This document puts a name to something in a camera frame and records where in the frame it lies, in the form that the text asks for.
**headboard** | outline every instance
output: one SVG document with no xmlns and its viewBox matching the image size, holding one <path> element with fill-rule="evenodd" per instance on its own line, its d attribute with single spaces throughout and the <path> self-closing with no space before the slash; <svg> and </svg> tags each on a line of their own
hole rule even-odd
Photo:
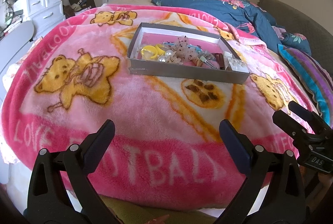
<svg viewBox="0 0 333 224">
<path fill-rule="evenodd" d="M 312 18 L 278 0 L 260 0 L 258 5 L 269 12 L 287 32 L 301 33 L 310 43 L 312 57 L 333 77 L 333 35 Z"/>
</svg>

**gray cardboard box lid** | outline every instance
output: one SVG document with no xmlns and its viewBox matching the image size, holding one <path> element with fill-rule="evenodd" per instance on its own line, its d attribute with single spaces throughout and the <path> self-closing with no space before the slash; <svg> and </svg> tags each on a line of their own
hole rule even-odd
<svg viewBox="0 0 333 224">
<path fill-rule="evenodd" d="M 171 25 L 163 24 L 153 24 L 153 23 L 141 23 L 134 34 L 134 37 L 129 44 L 127 57 L 128 57 L 128 66 L 131 74 L 136 75 L 153 75 L 161 77 L 171 77 L 171 78 L 187 78 L 187 79 L 199 79 L 199 80 L 210 80 L 216 82 L 225 82 L 225 83 L 235 83 L 235 84 L 244 84 L 250 73 L 236 72 L 236 71 L 226 71 L 219 69 L 209 69 L 196 66 L 185 66 L 172 63 L 161 63 L 155 61 L 146 61 L 142 59 L 136 59 L 138 48 L 141 46 L 141 40 L 139 37 L 142 37 L 142 34 L 145 30 L 150 28 L 156 29 L 154 33 L 165 32 L 165 30 L 170 31 L 172 35 L 176 36 L 187 36 L 191 39 L 192 35 L 197 35 L 202 38 L 202 36 L 209 38 L 214 38 L 218 43 L 220 41 L 229 49 L 230 53 L 240 60 L 240 57 L 233 50 L 233 48 L 228 44 L 228 42 L 222 38 L 220 35 L 203 32 L 196 29 L 177 27 Z"/>
</svg>

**pearl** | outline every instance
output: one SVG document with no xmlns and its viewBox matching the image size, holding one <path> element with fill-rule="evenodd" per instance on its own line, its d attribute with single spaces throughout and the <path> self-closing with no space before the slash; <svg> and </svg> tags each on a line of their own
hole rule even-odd
<svg viewBox="0 0 333 224">
<path fill-rule="evenodd" d="M 166 63 L 167 60 L 168 58 L 166 56 L 159 56 L 159 58 L 157 59 L 157 61 L 161 63 Z"/>
<path fill-rule="evenodd" d="M 174 52 L 172 51 L 172 50 L 167 50 L 166 52 L 165 52 L 165 56 L 167 56 L 167 57 L 172 57 L 174 55 Z"/>
</svg>

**striped pillow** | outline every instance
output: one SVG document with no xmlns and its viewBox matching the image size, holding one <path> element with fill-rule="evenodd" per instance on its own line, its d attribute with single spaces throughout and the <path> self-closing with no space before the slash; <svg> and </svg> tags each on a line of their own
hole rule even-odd
<svg viewBox="0 0 333 224">
<path fill-rule="evenodd" d="M 330 75 L 308 54 L 283 45 L 279 45 L 278 49 L 306 90 L 313 95 L 319 114 L 332 127 L 333 82 Z"/>
</svg>

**white drawer cabinet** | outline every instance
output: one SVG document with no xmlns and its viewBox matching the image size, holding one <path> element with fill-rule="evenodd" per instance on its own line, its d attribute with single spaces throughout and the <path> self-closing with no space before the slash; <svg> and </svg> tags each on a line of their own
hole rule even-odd
<svg viewBox="0 0 333 224">
<path fill-rule="evenodd" d="M 23 21 L 31 20 L 35 27 L 33 40 L 49 32 L 65 19 L 61 0 L 18 0 L 14 11 L 23 10 Z"/>
</svg>

